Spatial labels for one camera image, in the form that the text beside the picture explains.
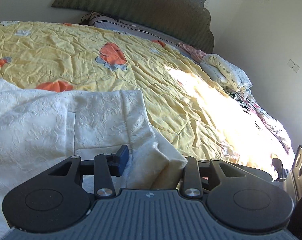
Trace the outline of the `white wall switch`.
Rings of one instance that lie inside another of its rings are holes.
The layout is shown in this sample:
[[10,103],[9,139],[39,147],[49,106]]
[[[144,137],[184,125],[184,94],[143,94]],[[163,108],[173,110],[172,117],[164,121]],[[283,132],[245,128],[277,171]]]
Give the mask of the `white wall switch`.
[[287,65],[289,66],[290,69],[292,69],[295,73],[297,73],[300,70],[300,67],[293,61],[289,60]]

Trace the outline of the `zebra floral print blanket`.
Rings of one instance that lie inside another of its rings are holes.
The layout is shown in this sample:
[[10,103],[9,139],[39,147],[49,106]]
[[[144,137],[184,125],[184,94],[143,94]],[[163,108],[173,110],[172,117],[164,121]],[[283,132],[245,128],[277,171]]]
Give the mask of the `zebra floral print blanket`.
[[[188,53],[191,58],[200,65],[200,62],[203,58],[208,55],[201,50],[195,49],[194,47],[184,44],[182,42],[179,43],[179,46]],[[254,96],[251,93],[251,88],[246,90],[240,90],[236,92],[232,88],[228,86],[221,86],[224,92],[232,99],[236,100],[242,110],[250,115],[255,121],[255,126],[258,129],[268,129],[275,138],[280,142],[283,146],[285,152],[290,155],[293,154],[294,151],[291,146],[291,139],[283,127],[283,125],[272,116],[270,116],[255,100]]]

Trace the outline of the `yellow carrot print bedspread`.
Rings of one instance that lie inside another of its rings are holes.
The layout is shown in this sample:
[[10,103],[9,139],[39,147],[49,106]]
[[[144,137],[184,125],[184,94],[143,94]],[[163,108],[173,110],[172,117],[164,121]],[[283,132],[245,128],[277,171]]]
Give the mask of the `yellow carrot print bedspread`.
[[52,92],[140,90],[151,124],[182,154],[271,172],[294,155],[177,49],[77,24],[0,22],[0,77]]

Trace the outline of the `cream script print pillow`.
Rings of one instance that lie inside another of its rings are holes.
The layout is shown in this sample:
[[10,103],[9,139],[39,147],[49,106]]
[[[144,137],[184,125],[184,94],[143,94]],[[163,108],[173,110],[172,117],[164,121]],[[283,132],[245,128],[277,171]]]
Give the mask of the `cream script print pillow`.
[[201,69],[221,86],[228,86],[236,92],[250,89],[253,84],[246,73],[218,54],[208,54],[200,62]]

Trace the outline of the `grey scalloped headboard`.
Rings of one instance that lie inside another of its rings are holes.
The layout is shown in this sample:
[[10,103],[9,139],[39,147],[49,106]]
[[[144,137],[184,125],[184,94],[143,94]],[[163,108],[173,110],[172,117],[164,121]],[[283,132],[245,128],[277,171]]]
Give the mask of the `grey scalloped headboard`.
[[121,18],[212,53],[211,15],[204,3],[205,0],[55,0],[52,7]]

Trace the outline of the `grey striped pillow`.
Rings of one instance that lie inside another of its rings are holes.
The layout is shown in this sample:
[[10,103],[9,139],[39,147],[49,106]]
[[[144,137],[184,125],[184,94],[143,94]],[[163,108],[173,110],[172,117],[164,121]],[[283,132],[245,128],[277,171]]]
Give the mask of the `grey striped pillow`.
[[162,33],[158,30],[125,21],[120,18],[108,17],[97,12],[90,12],[89,14],[83,16],[81,19],[81,24],[93,26],[100,29],[112,30],[116,33],[134,35],[140,38],[145,38],[147,40],[160,40],[162,42],[170,43],[175,46],[178,46],[179,42],[181,42],[179,39]]

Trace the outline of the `white textured pants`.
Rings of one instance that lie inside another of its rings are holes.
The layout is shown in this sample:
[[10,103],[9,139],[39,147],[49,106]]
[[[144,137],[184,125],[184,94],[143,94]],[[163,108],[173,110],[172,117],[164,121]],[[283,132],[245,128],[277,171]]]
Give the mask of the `white textured pants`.
[[0,238],[11,189],[72,155],[87,160],[122,145],[129,160],[116,190],[176,187],[186,158],[151,125],[140,90],[56,93],[0,79]]

